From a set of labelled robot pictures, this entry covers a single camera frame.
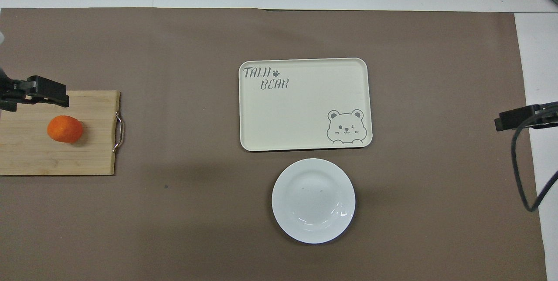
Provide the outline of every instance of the cartoon bear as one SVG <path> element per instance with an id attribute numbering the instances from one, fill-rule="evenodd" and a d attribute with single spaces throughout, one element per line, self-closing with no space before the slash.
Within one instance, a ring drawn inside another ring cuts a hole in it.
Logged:
<path id="1" fill-rule="evenodd" d="M 339 113 L 337 110 L 331 110 L 327 114 L 330 121 L 327 138 L 334 145 L 362 144 L 362 140 L 366 138 L 367 134 L 362 122 L 363 117 L 361 110 L 358 109 L 351 113 Z"/>

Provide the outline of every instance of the metal handle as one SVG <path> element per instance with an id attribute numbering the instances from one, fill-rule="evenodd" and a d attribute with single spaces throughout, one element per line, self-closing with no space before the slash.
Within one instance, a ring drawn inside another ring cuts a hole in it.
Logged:
<path id="1" fill-rule="evenodd" d="M 112 149 L 112 152 L 116 153 L 116 150 L 122 145 L 122 142 L 124 142 L 124 120 L 120 117 L 120 112 L 115 112 L 114 114 L 116 115 L 116 120 L 120 123 L 120 138 Z"/>

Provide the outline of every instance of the white plate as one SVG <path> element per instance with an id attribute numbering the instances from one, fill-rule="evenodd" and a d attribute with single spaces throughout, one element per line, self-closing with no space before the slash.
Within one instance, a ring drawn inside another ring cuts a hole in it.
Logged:
<path id="1" fill-rule="evenodd" d="M 304 159 L 277 178 L 271 205 L 279 226 L 293 239 L 325 243 L 343 233 L 353 219 L 353 184 L 335 164 Z"/>
<path id="2" fill-rule="evenodd" d="M 368 68 L 361 59 L 248 61 L 238 72 L 240 140 L 246 150 L 370 144 Z"/>

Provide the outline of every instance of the brown paper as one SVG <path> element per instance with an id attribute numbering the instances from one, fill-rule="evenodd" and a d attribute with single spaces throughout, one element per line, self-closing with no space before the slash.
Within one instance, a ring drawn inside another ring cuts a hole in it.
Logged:
<path id="1" fill-rule="evenodd" d="M 512 132 L 493 122 L 525 104 L 512 14 L 3 9 L 0 30 L 8 76 L 118 90 L 127 124 L 114 176 L 0 178 L 1 279 L 546 279 Z M 368 65 L 369 146 L 241 147 L 243 62 L 342 57 Z M 304 158 L 340 166 L 357 197 L 323 245 L 288 237 L 271 210 L 277 176 Z"/>

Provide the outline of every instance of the cutting board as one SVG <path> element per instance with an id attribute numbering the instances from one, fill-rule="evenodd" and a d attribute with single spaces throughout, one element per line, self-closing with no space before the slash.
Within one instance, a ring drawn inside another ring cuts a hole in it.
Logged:
<path id="1" fill-rule="evenodd" d="M 118 91 L 68 91 L 70 106 L 18 104 L 0 115 L 0 175 L 111 175 L 114 173 Z M 82 122 L 74 144 L 46 134 L 52 118 L 68 115 Z"/>

